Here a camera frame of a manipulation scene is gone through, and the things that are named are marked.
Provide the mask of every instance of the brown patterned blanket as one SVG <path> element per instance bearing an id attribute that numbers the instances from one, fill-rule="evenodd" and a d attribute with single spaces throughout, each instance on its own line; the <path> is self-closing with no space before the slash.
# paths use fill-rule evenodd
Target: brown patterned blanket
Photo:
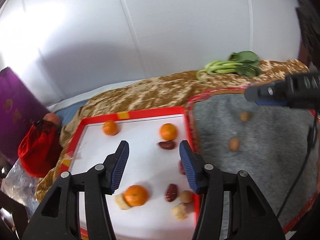
<path id="1" fill-rule="evenodd" d="M 262 74 L 247 78 L 235 74 L 208 76 L 205 82 L 197 81 L 196 71 L 186 71 L 164 77 L 149 78 L 125 88 L 119 88 L 101 93 L 91 98 L 81 108 L 73 120 L 61 131 L 60 143 L 64 147 L 55 168 L 41 179 L 36 190 L 36 198 L 41 201 L 59 175 L 61 163 L 64 160 L 72 135 L 83 118 L 111 114 L 122 111 L 142 110 L 157 107 L 183 106 L 187 101 L 204 91 L 239 87 L 253 82 L 266 83 L 283 79 L 286 74 L 308 71 L 298 60 L 286 62 L 261 61 Z"/>

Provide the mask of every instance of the leafy green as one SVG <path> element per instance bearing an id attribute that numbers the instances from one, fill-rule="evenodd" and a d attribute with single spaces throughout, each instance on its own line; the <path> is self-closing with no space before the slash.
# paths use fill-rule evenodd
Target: leafy green
<path id="1" fill-rule="evenodd" d="M 261 74 L 259 64 L 260 61 L 257 54 L 252 51 L 241 51 L 232 53 L 229 56 L 229 60 L 209 62 L 203 69 L 197 71 L 196 77 L 200 80 L 201 73 L 207 73 L 208 75 L 236 73 L 246 77 L 254 77 Z"/>

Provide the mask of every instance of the orange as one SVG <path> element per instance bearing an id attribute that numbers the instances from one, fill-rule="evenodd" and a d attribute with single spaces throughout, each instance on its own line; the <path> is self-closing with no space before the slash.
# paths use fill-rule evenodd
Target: orange
<path id="1" fill-rule="evenodd" d="M 142 206 L 148 200 L 149 193 L 141 185 L 132 185 L 124 192 L 123 198 L 131 207 Z"/>
<path id="2" fill-rule="evenodd" d="M 108 120 L 103 124 L 103 131 L 106 135 L 116 135 L 119 132 L 117 124 L 112 120 Z"/>
<path id="3" fill-rule="evenodd" d="M 160 128 L 160 135 L 166 141 L 173 141 L 177 135 L 177 128 L 172 123 L 166 123 Z"/>

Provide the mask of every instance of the blue cloth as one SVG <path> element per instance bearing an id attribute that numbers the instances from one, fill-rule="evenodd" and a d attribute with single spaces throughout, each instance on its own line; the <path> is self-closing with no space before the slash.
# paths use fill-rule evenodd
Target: blue cloth
<path id="1" fill-rule="evenodd" d="M 61 119 L 62 126 L 71 122 L 73 117 L 76 115 L 76 112 L 81 106 L 84 106 L 89 100 L 80 101 L 74 103 L 71 106 L 65 107 L 55 112 L 57 116 Z"/>

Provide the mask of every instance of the gray felt mat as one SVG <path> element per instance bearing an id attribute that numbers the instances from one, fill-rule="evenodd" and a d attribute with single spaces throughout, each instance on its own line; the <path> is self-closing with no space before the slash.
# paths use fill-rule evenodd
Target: gray felt mat
<path id="1" fill-rule="evenodd" d="M 242 111 L 253 113 L 242 122 Z M 257 106 L 243 95 L 216 95 L 194 106 L 194 119 L 206 162 L 222 171 L 248 171 L 277 214 L 295 180 L 307 152 L 307 134 L 314 117 L 308 110 Z M 232 137 L 240 139 L 236 152 L 229 149 Z M 290 196 L 279 221 L 281 226 L 298 215 L 316 189 L 318 143 Z M 227 236 L 228 195 L 224 198 L 221 238 Z"/>

